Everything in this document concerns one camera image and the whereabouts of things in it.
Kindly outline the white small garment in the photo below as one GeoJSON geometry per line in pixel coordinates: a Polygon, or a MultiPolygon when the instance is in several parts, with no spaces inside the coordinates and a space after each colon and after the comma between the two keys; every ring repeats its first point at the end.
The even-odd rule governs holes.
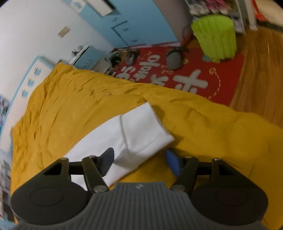
{"type": "Polygon", "coordinates": [[[151,105],[145,103],[95,128],[65,157],[70,162],[80,162],[113,148],[114,162],[103,178],[107,186],[111,186],[173,141],[174,137],[162,125],[151,105]]]}

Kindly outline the mustard yellow bed duvet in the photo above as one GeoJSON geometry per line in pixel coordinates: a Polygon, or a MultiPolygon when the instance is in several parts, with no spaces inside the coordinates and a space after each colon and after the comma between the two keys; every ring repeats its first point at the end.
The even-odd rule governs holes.
{"type": "Polygon", "coordinates": [[[263,218],[282,226],[282,129],[201,96],[58,64],[13,127],[14,192],[107,120],[150,103],[182,156],[222,158],[267,194],[263,218]]]}

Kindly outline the red floor rug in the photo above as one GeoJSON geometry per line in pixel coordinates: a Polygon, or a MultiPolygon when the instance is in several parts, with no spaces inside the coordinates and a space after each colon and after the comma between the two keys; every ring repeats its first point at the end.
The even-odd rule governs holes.
{"type": "Polygon", "coordinates": [[[125,61],[120,63],[115,77],[197,94],[219,104],[231,103],[244,63],[243,55],[214,63],[200,48],[191,48],[182,54],[182,67],[170,70],[166,63],[169,51],[171,47],[141,48],[132,66],[128,67],[125,61]]]}

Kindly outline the blue bedside table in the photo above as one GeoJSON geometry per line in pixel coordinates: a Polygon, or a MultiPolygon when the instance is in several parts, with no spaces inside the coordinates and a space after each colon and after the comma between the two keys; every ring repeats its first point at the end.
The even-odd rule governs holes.
{"type": "Polygon", "coordinates": [[[68,62],[68,65],[81,70],[91,70],[97,61],[104,56],[105,52],[95,49],[92,45],[86,45],[68,62]]]}

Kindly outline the grey slipper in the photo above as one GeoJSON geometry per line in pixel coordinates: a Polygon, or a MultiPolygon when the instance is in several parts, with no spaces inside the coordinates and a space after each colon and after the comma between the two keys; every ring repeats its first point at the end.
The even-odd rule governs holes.
{"type": "Polygon", "coordinates": [[[169,70],[177,70],[183,65],[183,54],[180,49],[170,50],[166,55],[166,64],[169,70]]]}

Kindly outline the white and blue headboard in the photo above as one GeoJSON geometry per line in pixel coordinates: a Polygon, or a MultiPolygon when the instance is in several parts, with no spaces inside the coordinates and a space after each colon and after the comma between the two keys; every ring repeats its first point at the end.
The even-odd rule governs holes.
{"type": "Polygon", "coordinates": [[[29,98],[34,89],[51,73],[54,65],[44,57],[37,56],[24,74],[16,93],[9,105],[7,116],[1,129],[1,137],[8,135],[14,126],[24,115],[29,98]]]}

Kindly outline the dark slipper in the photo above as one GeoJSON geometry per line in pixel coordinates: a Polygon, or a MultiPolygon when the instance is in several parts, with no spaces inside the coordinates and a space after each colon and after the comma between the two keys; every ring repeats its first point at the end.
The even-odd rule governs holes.
{"type": "Polygon", "coordinates": [[[137,60],[137,58],[139,57],[139,50],[135,49],[135,50],[131,50],[127,53],[127,56],[126,56],[126,65],[129,67],[129,66],[132,66],[135,61],[137,60]]]}

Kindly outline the lime green plastic bin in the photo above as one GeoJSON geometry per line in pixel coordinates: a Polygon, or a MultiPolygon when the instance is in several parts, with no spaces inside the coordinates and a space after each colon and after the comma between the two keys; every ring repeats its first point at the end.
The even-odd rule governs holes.
{"type": "Polygon", "coordinates": [[[233,59],[236,55],[236,32],[232,19],[213,14],[203,16],[191,24],[204,55],[213,62],[233,59]]]}

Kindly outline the blue wardrobe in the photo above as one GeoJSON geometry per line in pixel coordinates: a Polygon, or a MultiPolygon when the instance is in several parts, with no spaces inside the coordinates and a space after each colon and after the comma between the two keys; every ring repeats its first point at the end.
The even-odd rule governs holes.
{"type": "Polygon", "coordinates": [[[113,9],[102,16],[91,1],[63,1],[113,47],[177,42],[154,1],[105,1],[113,9]]]}

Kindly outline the cluttered storage shelf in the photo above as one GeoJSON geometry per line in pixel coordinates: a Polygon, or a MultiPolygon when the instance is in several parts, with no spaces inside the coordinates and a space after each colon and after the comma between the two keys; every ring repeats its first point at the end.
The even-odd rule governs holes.
{"type": "Polygon", "coordinates": [[[193,20],[212,14],[229,17],[234,22],[235,31],[244,34],[249,28],[258,29],[253,1],[223,0],[223,1],[186,1],[193,20]]]}

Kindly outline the beige wall switch plate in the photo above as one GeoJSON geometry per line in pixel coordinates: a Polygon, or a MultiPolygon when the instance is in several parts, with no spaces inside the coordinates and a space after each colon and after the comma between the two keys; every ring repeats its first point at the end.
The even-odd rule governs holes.
{"type": "Polygon", "coordinates": [[[57,34],[60,38],[63,38],[71,29],[68,26],[62,28],[57,34]]]}

